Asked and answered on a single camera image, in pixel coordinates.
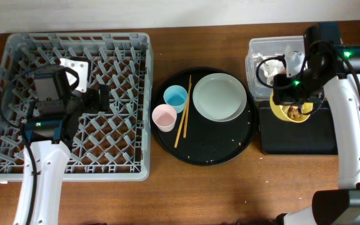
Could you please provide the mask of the grey plate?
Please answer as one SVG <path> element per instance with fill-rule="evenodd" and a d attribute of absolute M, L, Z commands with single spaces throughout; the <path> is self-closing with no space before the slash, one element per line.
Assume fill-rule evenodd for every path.
<path fill-rule="evenodd" d="M 244 111 L 248 99 L 243 84 L 234 76 L 213 73 L 197 82 L 192 101 L 200 115 L 221 123 L 237 118 Z"/>

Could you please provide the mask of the blue cup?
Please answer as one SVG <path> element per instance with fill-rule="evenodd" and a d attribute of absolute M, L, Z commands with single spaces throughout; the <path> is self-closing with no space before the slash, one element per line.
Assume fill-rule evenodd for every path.
<path fill-rule="evenodd" d="M 172 106 L 179 114 L 185 108 L 188 92 L 180 85 L 173 85 L 165 90 L 163 98 L 165 103 Z"/>

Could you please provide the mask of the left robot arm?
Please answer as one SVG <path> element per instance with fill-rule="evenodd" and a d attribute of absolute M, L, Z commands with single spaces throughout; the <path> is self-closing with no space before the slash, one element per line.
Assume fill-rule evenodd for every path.
<path fill-rule="evenodd" d="M 15 224 L 57 224 L 63 175 L 84 113 L 109 108 L 109 88 L 88 87 L 89 62 L 62 59 L 34 71 L 37 97 L 20 126 L 24 171 Z"/>

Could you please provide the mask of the yellow bowl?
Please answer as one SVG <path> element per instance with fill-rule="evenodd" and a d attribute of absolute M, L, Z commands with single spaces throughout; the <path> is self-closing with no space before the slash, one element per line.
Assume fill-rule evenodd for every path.
<path fill-rule="evenodd" d="M 298 106 L 300 108 L 300 112 L 302 114 L 304 114 L 304 116 L 302 117 L 302 119 L 300 121 L 293 121 L 292 119 L 289 119 L 286 114 L 286 112 L 290 106 L 276 105 L 273 101 L 273 96 L 274 96 L 274 93 L 272 92 L 270 95 L 270 98 L 269 98 L 270 108 L 271 108 L 271 111 L 274 113 L 274 115 L 278 119 L 286 121 L 286 122 L 292 122 L 292 123 L 303 123 L 310 117 L 310 112 L 313 110 L 313 103 L 307 102 L 307 103 L 304 103 L 303 105 Z"/>

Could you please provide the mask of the white napkin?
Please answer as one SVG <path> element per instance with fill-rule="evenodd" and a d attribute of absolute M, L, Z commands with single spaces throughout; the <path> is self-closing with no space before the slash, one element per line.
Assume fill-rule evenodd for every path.
<path fill-rule="evenodd" d="M 273 53 L 273 54 L 262 54 L 262 53 L 256 53 L 252 55 L 252 78 L 254 78 L 254 82 L 261 86 L 262 84 L 258 81 L 256 77 L 256 68 L 259 66 L 259 63 L 265 59 L 273 58 L 275 56 L 285 56 L 285 61 L 287 67 L 284 67 L 282 61 L 278 60 L 270 60 L 264 62 L 258 70 L 258 75 L 260 79 L 270 85 L 274 85 L 274 76 L 277 74 L 286 74 L 287 77 L 293 77 L 296 76 L 302 67 L 303 59 L 305 57 L 304 51 L 293 51 L 290 50 L 289 47 L 285 49 L 284 52 L 280 53 Z"/>

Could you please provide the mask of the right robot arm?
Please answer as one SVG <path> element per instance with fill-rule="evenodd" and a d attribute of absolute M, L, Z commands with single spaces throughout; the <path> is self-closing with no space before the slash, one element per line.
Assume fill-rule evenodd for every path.
<path fill-rule="evenodd" d="M 271 105 L 304 106 L 324 94 L 336 135 L 339 178 L 335 190 L 318 191 L 298 212 L 280 214 L 277 224 L 360 224 L 360 46 L 341 41 L 335 22 L 304 32 L 300 71 L 274 78 Z"/>

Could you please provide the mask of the food scraps and rice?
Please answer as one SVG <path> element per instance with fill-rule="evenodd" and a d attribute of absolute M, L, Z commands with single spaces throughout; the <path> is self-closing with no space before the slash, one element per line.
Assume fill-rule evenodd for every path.
<path fill-rule="evenodd" d="M 290 106 L 286 114 L 287 117 L 293 121 L 300 121 L 304 116 L 304 114 L 300 112 L 300 108 L 298 106 Z"/>

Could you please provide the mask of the pink cup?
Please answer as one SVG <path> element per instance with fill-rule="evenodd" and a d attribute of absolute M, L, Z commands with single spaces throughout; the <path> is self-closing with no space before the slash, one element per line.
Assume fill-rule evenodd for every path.
<path fill-rule="evenodd" d="M 171 131 L 174 128 L 176 119 L 176 110 L 168 104 L 160 104 L 152 111 L 152 120 L 162 132 Z"/>

